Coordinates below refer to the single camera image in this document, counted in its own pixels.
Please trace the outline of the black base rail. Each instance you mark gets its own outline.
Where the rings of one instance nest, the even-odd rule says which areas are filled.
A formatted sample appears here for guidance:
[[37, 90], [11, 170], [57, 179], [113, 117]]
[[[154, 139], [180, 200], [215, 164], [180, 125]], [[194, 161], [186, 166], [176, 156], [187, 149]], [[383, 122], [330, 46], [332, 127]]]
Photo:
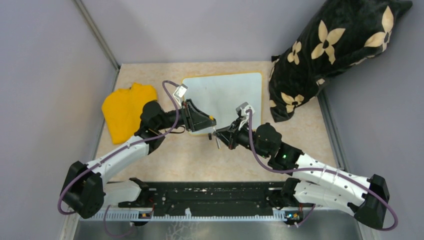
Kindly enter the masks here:
[[298, 203], [283, 191], [281, 182], [142, 182], [134, 200], [118, 200], [107, 220], [125, 210], [139, 210], [127, 219], [137, 226], [149, 221], [282, 221], [300, 225], [309, 216], [309, 203]]

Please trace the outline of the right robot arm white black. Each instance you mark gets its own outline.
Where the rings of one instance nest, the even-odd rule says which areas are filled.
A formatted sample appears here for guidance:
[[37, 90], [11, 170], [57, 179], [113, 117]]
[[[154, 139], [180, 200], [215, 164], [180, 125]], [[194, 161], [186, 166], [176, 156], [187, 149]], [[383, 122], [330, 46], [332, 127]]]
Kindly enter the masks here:
[[252, 131], [238, 119], [213, 135], [233, 150], [242, 146], [268, 159], [262, 166], [273, 173], [287, 174], [281, 199], [287, 206], [313, 204], [342, 211], [358, 222], [383, 230], [390, 193], [386, 179], [373, 174], [359, 176], [324, 164], [282, 141], [269, 123]]

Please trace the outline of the yellow cloth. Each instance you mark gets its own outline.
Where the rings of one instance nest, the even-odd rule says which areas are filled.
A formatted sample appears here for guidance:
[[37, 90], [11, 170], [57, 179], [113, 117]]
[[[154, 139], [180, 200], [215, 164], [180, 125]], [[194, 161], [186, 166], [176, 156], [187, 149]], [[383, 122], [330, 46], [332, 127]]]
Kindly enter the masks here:
[[114, 145], [126, 142], [139, 129], [143, 107], [158, 99], [151, 85], [134, 82], [129, 88], [119, 88], [108, 95], [101, 106], [111, 141]]

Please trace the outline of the black floral pillow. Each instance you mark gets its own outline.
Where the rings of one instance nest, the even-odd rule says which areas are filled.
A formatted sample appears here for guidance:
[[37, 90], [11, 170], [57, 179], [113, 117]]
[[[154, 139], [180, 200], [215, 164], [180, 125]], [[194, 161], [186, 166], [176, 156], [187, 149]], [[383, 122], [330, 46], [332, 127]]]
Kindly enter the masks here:
[[384, 53], [410, 0], [327, 0], [284, 53], [272, 57], [268, 92], [275, 122], [316, 97], [332, 79]]

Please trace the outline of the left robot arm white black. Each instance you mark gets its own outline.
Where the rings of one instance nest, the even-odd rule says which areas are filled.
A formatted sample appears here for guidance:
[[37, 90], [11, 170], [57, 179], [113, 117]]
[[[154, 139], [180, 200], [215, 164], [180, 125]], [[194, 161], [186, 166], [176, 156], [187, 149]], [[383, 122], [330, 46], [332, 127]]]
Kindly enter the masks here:
[[136, 177], [121, 182], [111, 182], [111, 178], [158, 149], [165, 140], [162, 130], [171, 132], [173, 128], [184, 127], [197, 132], [217, 124], [215, 118], [200, 111], [191, 99], [169, 112], [156, 100], [150, 101], [143, 106], [140, 119], [139, 129], [120, 147], [88, 163], [76, 161], [69, 167], [59, 195], [59, 210], [66, 203], [73, 213], [88, 219], [108, 206], [152, 207], [152, 194], [146, 183]]

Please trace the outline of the white board yellow frame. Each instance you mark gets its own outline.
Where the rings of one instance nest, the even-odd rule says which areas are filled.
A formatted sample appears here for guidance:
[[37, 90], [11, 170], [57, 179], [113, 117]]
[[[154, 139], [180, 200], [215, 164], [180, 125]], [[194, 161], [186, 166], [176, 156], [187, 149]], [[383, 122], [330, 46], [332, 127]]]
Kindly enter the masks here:
[[263, 76], [260, 72], [243, 72], [186, 77], [185, 99], [216, 119], [216, 129], [230, 125], [237, 117], [236, 108], [248, 103], [255, 110], [254, 128], [262, 124]]

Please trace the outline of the white marker pen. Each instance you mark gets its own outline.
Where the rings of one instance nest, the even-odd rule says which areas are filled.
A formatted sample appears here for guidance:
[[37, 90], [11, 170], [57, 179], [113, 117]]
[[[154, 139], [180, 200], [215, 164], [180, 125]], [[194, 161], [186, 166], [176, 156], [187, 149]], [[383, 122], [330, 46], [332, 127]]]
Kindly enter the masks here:
[[220, 150], [221, 149], [221, 144], [220, 144], [219, 138], [216, 136], [216, 127], [214, 126], [212, 129], [213, 129], [212, 134], [213, 134], [213, 136], [215, 138], [215, 142], [216, 142], [217, 148]]

